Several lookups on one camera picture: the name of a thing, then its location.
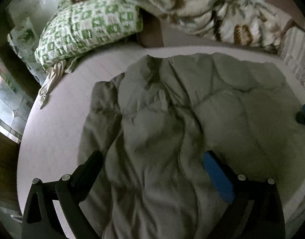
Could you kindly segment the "olive quilted puffer jacket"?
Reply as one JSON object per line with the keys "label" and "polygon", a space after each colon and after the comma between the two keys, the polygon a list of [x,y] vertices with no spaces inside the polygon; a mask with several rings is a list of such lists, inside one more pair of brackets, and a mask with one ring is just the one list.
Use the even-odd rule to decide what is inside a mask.
{"label": "olive quilted puffer jacket", "polygon": [[286,203],[305,179],[299,109],[274,64],[145,56],[92,90],[78,161],[105,162],[82,210],[102,238],[205,238],[227,207],[203,168],[210,149],[274,179]]}

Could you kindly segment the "striped grey white cushion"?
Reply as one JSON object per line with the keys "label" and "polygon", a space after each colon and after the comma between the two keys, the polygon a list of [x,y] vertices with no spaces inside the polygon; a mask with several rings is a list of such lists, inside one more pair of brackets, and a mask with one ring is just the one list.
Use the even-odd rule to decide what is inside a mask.
{"label": "striped grey white cushion", "polygon": [[305,32],[290,28],[280,44],[278,55],[305,90]]}

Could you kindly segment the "pink bed mattress sheet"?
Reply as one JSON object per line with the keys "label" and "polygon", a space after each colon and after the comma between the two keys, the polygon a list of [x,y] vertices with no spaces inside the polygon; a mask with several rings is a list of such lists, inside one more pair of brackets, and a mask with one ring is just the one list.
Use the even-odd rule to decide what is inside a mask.
{"label": "pink bed mattress sheet", "polygon": [[[84,163],[78,161],[78,150],[96,83],[114,79],[145,56],[169,58],[214,53],[240,61],[274,64],[299,100],[300,108],[305,103],[305,91],[291,71],[278,57],[267,53],[210,44],[145,49],[128,43],[96,49],[82,58],[73,73],[63,77],[43,109],[39,109],[38,101],[33,105],[24,129],[18,161],[20,206],[26,203],[32,179],[38,177],[45,182],[57,180]],[[299,217],[297,209],[301,203],[305,203],[305,179],[290,199],[282,202],[285,218]]]}

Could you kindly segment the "reddish brown headboard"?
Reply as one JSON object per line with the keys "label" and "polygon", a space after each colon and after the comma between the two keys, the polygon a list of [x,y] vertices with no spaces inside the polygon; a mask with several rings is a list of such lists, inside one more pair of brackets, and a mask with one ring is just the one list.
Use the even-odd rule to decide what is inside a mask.
{"label": "reddish brown headboard", "polygon": [[265,0],[265,2],[290,16],[284,27],[281,27],[281,38],[293,27],[305,32],[305,17],[293,0]]}

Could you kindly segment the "window with glass panes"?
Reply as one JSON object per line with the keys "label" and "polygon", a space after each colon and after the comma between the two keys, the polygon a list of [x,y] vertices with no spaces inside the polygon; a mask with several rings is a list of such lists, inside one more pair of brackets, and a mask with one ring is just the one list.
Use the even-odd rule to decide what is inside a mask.
{"label": "window with glass panes", "polygon": [[34,100],[0,58],[0,132],[19,144]]}

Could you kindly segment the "leaf print fleece blanket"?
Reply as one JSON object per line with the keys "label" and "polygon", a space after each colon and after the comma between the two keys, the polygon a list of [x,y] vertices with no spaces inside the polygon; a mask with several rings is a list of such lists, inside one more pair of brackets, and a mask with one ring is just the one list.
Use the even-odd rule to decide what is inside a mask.
{"label": "leaf print fleece blanket", "polygon": [[[87,0],[70,0],[72,3]],[[279,17],[251,0],[125,0],[192,36],[276,52],[282,40]]]}

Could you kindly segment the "beige striped cloth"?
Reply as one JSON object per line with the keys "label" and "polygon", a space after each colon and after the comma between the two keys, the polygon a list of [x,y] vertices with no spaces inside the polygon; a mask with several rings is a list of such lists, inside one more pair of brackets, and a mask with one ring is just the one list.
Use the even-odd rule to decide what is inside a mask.
{"label": "beige striped cloth", "polygon": [[75,71],[78,59],[79,56],[64,59],[49,68],[46,80],[41,86],[37,96],[39,109],[43,109],[46,106],[50,93],[62,79],[63,75]]}

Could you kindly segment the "green printed plastic bag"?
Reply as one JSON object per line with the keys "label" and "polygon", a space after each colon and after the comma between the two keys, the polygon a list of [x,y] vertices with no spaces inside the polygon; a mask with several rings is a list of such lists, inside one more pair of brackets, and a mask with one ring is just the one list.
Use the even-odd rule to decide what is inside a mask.
{"label": "green printed plastic bag", "polygon": [[7,41],[15,54],[23,61],[35,80],[42,86],[48,73],[35,60],[34,52],[39,44],[37,35],[30,18],[22,20],[7,35]]}

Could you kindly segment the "green white patterned pillow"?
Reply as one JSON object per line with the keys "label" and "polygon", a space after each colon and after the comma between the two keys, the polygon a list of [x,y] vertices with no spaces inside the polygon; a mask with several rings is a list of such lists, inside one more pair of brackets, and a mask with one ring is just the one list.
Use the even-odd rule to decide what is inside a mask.
{"label": "green white patterned pillow", "polygon": [[138,6],[125,0],[60,0],[34,52],[44,69],[143,30]]}

